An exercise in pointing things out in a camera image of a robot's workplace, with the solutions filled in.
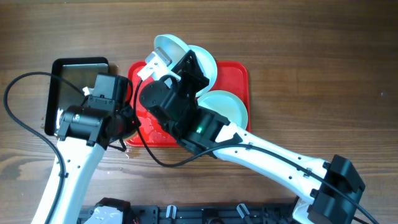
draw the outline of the wooden surface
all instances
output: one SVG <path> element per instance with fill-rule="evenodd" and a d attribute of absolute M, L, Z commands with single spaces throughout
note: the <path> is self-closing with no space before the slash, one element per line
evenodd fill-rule
<path fill-rule="evenodd" d="M 247 67 L 255 135 L 308 156 L 350 159 L 366 183 L 361 205 L 381 223 L 398 220 L 396 3 L 90 2 L 0 4 L 1 96 L 12 79 L 49 72 L 57 58 L 105 56 L 126 75 L 153 50 L 156 35 L 175 34 L 217 60 Z M 9 96 L 14 114 L 41 133 L 48 87 L 49 78 L 30 77 Z M 29 223 L 54 154 L 3 109 L 0 121 L 0 223 Z M 184 149 L 154 153 L 165 162 L 190 156 Z M 291 202 L 295 195 L 230 162 L 205 156 L 166 169 L 131 148 L 127 155 L 105 153 L 84 205 L 103 197 L 135 205 L 209 205 Z"/>

